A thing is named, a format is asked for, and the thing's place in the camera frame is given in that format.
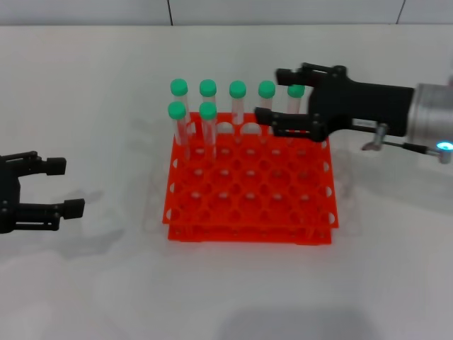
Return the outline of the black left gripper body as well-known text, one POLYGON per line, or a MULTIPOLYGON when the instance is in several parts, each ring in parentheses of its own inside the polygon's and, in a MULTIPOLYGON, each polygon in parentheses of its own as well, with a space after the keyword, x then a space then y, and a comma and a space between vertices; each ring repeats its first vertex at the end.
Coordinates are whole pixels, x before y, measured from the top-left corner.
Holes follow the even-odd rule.
POLYGON ((17 229, 21 221, 21 185, 14 167, 22 159, 21 154, 1 156, 1 233, 17 229))

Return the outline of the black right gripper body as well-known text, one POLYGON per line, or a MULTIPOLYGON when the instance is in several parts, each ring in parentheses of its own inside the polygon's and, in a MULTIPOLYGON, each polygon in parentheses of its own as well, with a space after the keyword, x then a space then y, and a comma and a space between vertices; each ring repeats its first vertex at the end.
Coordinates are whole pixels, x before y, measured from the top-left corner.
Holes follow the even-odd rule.
POLYGON ((385 124, 391 136, 406 134, 413 88, 353 81, 340 65, 308 64, 306 71, 306 85, 313 88, 308 104, 311 140, 321 142, 335 131, 353 130, 354 119, 385 124))

